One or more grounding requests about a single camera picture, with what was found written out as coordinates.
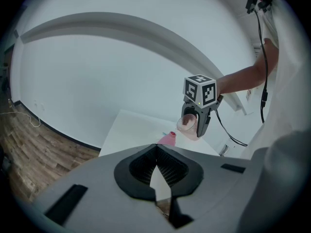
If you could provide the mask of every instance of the pink bottle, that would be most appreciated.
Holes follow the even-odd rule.
[[[176,143],[176,134],[173,131],[171,131],[169,134],[165,135],[158,141],[158,144],[167,144],[171,146],[175,146],[175,143]]]

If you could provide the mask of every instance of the white shirt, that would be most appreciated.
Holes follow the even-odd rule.
[[[278,138],[311,125],[310,43],[284,0],[273,0],[271,11],[264,13],[262,38],[271,39],[279,49],[276,85],[267,119],[241,155],[245,159]]]

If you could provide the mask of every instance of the white table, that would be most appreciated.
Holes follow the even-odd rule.
[[[176,147],[200,153],[218,155],[205,140],[200,138],[197,141],[191,141],[182,133],[177,132],[175,122],[120,110],[99,156],[141,145],[157,143],[164,136],[163,133],[169,133],[170,131],[176,132]],[[157,201],[171,197],[171,189],[157,167],[153,172],[150,187],[155,189]]]

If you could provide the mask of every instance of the white cube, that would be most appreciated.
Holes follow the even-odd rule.
[[[183,94],[201,109],[216,103],[216,80],[204,75],[185,78]]]

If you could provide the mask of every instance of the person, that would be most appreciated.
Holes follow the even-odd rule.
[[[262,15],[262,22],[268,74],[277,68],[276,85],[265,123],[241,155],[246,159],[250,159],[257,149],[269,147],[278,138],[292,131],[306,130],[311,125],[308,37],[285,0],[273,0],[271,10]],[[217,80],[217,95],[259,86],[265,81],[265,75],[261,50],[251,67]]]

